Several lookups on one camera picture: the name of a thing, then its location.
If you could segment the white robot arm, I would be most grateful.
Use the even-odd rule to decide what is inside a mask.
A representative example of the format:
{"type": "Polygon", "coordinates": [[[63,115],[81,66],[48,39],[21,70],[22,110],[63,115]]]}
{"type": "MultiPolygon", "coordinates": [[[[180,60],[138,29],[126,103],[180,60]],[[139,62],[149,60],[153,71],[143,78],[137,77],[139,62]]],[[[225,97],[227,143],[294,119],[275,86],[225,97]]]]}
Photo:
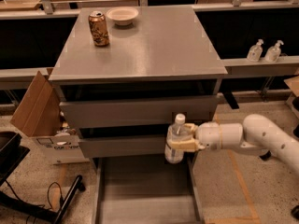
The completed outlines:
{"type": "Polygon", "coordinates": [[[201,125],[187,123],[183,114],[177,114],[167,131],[164,155],[170,163],[179,163],[185,153],[220,149],[252,156],[270,152],[299,174],[299,142],[258,114],[246,116],[242,123],[201,125]]]}

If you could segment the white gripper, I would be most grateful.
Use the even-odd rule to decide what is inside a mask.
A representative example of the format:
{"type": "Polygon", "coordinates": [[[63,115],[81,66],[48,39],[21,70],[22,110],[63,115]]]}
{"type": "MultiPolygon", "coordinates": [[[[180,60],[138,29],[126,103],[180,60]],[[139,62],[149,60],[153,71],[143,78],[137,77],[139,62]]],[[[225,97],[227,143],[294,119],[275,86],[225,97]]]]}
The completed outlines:
{"type": "Polygon", "coordinates": [[[217,122],[206,122],[199,127],[194,123],[185,123],[184,127],[192,134],[195,134],[196,140],[168,140],[167,144],[171,148],[184,152],[196,152],[204,149],[238,149],[243,141],[243,127],[240,123],[218,124],[217,122]]]}

